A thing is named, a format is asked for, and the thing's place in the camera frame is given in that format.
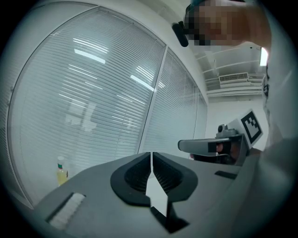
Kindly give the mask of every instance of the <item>bottle with yellow liquid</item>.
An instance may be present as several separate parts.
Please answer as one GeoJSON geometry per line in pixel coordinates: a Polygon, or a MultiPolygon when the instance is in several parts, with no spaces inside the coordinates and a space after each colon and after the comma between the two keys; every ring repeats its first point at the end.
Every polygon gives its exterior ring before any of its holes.
{"type": "Polygon", "coordinates": [[[63,169],[64,157],[58,156],[58,170],[57,170],[57,179],[59,186],[64,184],[68,178],[68,171],[63,169]]]}

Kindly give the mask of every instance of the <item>yellow liquid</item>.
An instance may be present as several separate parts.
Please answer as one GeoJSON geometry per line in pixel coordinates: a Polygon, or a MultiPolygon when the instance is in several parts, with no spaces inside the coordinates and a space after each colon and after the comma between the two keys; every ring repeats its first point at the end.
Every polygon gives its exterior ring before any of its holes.
{"type": "Polygon", "coordinates": [[[64,184],[67,181],[66,171],[58,170],[57,171],[57,179],[58,179],[59,186],[64,184]]]}

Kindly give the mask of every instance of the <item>white shirt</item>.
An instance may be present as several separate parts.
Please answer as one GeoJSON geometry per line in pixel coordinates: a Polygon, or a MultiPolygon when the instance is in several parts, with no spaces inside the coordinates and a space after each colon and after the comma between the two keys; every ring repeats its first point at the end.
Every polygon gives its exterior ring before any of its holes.
{"type": "Polygon", "coordinates": [[[266,148],[298,137],[298,64],[293,42],[265,10],[271,28],[271,53],[263,81],[264,111],[269,124],[266,148]]]}

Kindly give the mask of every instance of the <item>black and white square marker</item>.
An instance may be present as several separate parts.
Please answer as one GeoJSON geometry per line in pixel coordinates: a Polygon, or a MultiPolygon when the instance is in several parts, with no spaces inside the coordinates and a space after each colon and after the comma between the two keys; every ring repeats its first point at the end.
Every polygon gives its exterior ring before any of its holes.
{"type": "Polygon", "coordinates": [[[250,140],[250,144],[253,144],[254,141],[259,137],[259,135],[262,134],[261,127],[257,122],[254,113],[248,113],[245,117],[241,119],[241,122],[250,140]]]}

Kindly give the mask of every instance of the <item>ceiling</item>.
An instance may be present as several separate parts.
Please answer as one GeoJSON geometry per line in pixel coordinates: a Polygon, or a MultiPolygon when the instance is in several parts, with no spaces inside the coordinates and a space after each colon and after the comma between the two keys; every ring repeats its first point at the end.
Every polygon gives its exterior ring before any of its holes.
{"type": "MultiPolygon", "coordinates": [[[[150,7],[170,24],[181,21],[190,0],[138,0],[150,7]]],[[[233,73],[265,73],[266,68],[259,65],[261,48],[245,42],[237,47],[195,46],[189,47],[200,65],[207,90],[220,89],[218,76],[233,73]]]]}

